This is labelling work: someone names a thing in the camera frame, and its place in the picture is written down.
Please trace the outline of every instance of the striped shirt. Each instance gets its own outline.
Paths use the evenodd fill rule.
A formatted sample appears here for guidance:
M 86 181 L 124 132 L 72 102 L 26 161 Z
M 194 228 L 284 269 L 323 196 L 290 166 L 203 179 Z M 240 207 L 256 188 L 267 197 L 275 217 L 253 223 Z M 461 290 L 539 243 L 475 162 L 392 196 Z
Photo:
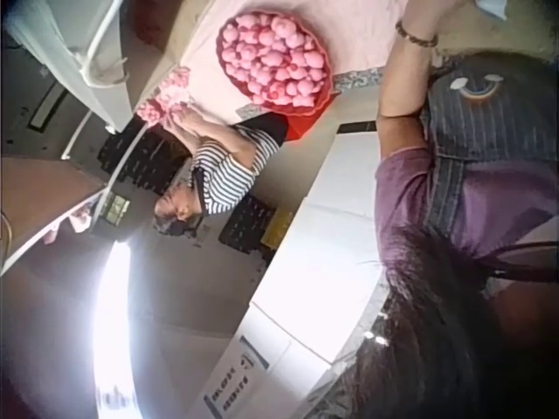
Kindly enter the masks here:
M 234 208 L 248 193 L 268 159 L 280 149 L 272 136 L 264 131 L 242 126 L 233 128 L 256 144 L 254 163 L 252 169 L 245 168 L 220 142 L 204 139 L 186 181 L 192 188 L 196 178 L 198 192 L 204 197 L 201 204 L 205 215 Z

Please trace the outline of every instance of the dark hair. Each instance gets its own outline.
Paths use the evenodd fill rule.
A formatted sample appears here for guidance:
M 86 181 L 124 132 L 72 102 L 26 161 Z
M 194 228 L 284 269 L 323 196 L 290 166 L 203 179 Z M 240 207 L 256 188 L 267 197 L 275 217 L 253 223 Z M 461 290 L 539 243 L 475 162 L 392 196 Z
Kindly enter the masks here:
M 154 228 L 164 236 L 188 236 L 190 225 L 185 221 L 178 220 L 175 215 L 154 216 Z
M 350 417 L 530 417 L 537 403 L 555 401 L 559 362 L 541 355 L 559 356 L 557 346 L 546 342 L 529 356 L 507 340 L 468 255 L 416 228 L 397 230 L 391 247 L 397 256 L 386 263 L 391 304 L 381 331 L 389 345 L 366 340 L 359 349 Z

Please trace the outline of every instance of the red basket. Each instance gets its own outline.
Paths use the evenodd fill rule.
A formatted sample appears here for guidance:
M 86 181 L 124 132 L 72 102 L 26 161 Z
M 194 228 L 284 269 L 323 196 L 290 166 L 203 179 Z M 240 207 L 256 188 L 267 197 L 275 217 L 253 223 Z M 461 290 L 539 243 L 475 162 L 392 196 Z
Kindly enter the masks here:
M 322 109 L 324 104 L 330 99 L 330 96 L 332 95 L 332 85 L 333 85 L 332 69 L 330 67 L 328 54 L 326 53 L 326 50 L 324 49 L 322 44 L 319 42 L 318 38 L 311 31 L 309 31 L 304 24 L 301 23 L 300 19 L 298 19 L 296 17 L 293 17 L 291 15 L 286 15 L 286 14 L 277 13 L 277 12 L 273 12 L 273 11 L 265 11 L 265 10 L 250 10 L 250 11 L 244 11 L 242 13 L 239 13 L 235 17 L 232 17 L 232 18 L 228 19 L 227 22 L 225 22 L 225 24 L 219 29 L 219 35 L 217 35 L 217 39 L 216 39 L 217 60 L 219 61 L 219 65 L 221 66 L 221 69 L 223 70 L 227 79 L 229 79 L 229 81 L 244 96 L 246 96 L 248 98 L 252 97 L 252 93 L 249 92 L 246 83 L 234 79 L 233 77 L 231 77 L 229 74 L 227 74 L 225 72 L 225 62 L 221 58 L 221 52 L 224 49 L 224 47 L 223 47 L 223 36 L 222 36 L 224 28 L 228 24 L 233 24 L 235 22 L 236 17 L 244 15 L 246 13 L 263 13 L 263 14 L 266 14 L 266 15 L 270 15 L 271 17 L 280 16 L 280 17 L 287 17 L 287 18 L 293 20 L 297 24 L 297 26 L 301 29 L 301 31 L 305 32 L 306 35 L 309 35 L 313 38 L 314 44 L 316 45 L 316 49 L 319 50 L 320 52 L 322 52 L 322 54 L 324 55 L 324 58 L 325 58 L 324 69 L 323 70 L 326 73 L 326 78 L 324 79 L 324 86 L 322 87 L 322 89 L 316 95 L 316 101 L 314 103 L 314 106 L 312 106 L 312 107 L 310 107 L 310 106 L 297 106 L 297 107 L 295 107 L 293 105 L 276 105 L 276 104 L 274 104 L 272 102 L 268 102 L 268 101 L 264 102 L 264 104 L 262 104 L 261 106 L 270 110 L 270 111 L 272 111 L 272 112 L 281 113 L 281 114 L 288 115 L 288 116 L 296 116 L 296 115 L 308 116 L 308 115 L 312 115 L 317 110 Z

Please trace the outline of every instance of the floor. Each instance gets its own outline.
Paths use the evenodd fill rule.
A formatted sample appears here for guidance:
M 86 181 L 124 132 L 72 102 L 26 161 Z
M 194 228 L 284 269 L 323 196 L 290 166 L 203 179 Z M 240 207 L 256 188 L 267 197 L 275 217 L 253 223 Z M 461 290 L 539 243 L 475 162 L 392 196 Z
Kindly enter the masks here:
M 553 17 L 542 0 L 508 0 L 507 21 L 501 22 L 467 4 L 443 22 L 439 49 L 459 53 L 479 49 L 525 52 L 542 58 L 556 53 Z M 267 164 L 254 193 L 267 201 L 296 210 L 307 195 L 342 123 L 376 117 L 377 86 L 346 92 L 335 99 L 300 141 L 290 142 Z

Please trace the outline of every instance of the woman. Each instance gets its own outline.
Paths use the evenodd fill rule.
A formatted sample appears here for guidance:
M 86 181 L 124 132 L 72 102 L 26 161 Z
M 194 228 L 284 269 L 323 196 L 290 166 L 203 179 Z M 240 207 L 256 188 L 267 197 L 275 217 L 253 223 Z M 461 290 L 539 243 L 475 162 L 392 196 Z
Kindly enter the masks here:
M 355 418 L 527 417 L 559 389 L 558 285 L 481 293 L 503 272 L 558 277 L 497 258 L 559 214 L 557 70 L 486 53 L 430 80 L 438 24 L 463 3 L 410 0 L 384 71 L 376 229 L 390 345 L 360 350 Z
M 178 235 L 193 215 L 231 210 L 254 184 L 286 138 L 286 117 L 266 113 L 232 127 L 205 120 L 184 108 L 168 117 L 165 129 L 192 154 L 190 176 L 171 187 L 155 205 L 160 232 Z

